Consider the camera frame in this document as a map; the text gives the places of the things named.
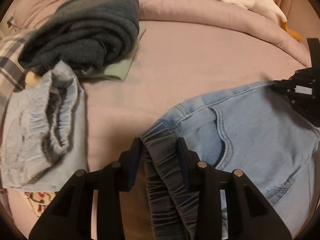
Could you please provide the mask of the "light blue denim jeans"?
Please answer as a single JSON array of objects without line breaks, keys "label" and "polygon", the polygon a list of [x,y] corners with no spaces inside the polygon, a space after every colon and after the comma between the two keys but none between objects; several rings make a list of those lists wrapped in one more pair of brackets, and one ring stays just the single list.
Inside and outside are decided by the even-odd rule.
[{"label": "light blue denim jeans", "polygon": [[295,112],[268,82],[207,93],[170,109],[143,135],[155,239],[193,239],[197,193],[187,192],[174,152],[182,137],[218,170],[242,170],[292,236],[319,197],[319,129]]}]

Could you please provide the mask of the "floral patterned cloth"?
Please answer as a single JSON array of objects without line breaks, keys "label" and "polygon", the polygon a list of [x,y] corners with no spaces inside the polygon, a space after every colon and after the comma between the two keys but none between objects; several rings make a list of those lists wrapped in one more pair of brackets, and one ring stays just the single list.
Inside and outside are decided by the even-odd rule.
[{"label": "floral patterned cloth", "polygon": [[31,210],[37,217],[41,217],[48,205],[57,195],[56,192],[24,192],[23,196],[26,198]]}]

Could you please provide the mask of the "pink quilted duvet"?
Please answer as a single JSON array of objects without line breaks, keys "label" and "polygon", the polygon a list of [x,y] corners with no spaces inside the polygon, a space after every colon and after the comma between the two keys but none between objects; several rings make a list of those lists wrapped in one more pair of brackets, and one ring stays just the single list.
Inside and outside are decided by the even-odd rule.
[{"label": "pink quilted duvet", "polygon": [[[68,0],[18,0],[13,19],[18,29],[38,28]],[[140,20],[188,22],[247,33],[287,52],[306,67],[307,49],[286,30],[287,19],[273,0],[255,0],[251,9],[231,1],[139,0]]]}]

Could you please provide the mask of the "pink bed sheet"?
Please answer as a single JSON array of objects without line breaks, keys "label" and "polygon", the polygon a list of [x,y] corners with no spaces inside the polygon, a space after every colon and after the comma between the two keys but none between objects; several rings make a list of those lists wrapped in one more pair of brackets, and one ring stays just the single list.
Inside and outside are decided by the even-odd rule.
[{"label": "pink bed sheet", "polygon": [[[227,29],[147,22],[124,82],[82,83],[87,98],[87,162],[96,171],[116,160],[176,105],[197,96],[286,79],[303,65],[278,47]],[[153,238],[145,170],[122,195],[130,239]]]}]

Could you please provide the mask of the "plaid checked cloth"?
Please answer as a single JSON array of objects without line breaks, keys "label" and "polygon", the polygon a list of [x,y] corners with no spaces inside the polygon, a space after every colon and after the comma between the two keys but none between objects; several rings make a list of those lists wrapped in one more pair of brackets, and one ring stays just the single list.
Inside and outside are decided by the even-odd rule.
[{"label": "plaid checked cloth", "polygon": [[26,70],[18,56],[34,29],[18,31],[1,40],[1,108],[5,108],[12,92],[24,89]]}]

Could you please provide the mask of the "light green folded cloth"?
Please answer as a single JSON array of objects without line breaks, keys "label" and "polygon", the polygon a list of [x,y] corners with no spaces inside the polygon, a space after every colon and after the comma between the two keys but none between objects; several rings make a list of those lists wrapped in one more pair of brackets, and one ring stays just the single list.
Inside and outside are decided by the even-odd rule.
[{"label": "light green folded cloth", "polygon": [[115,80],[119,82],[124,81],[130,70],[140,39],[144,35],[145,31],[146,31],[146,25],[142,21],[140,21],[139,34],[136,38],[135,45],[133,46],[132,50],[127,55],[117,60],[115,63],[109,64],[108,66],[104,67],[102,70],[99,70],[97,73],[86,76],[86,78]]}]

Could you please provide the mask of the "dark blue folded sweater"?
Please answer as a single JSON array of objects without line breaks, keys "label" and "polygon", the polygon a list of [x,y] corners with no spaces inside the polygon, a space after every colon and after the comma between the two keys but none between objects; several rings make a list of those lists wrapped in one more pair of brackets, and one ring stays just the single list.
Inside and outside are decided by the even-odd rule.
[{"label": "dark blue folded sweater", "polygon": [[18,62],[42,76],[63,61],[89,77],[130,53],[138,34],[138,0],[70,0],[32,33]]}]

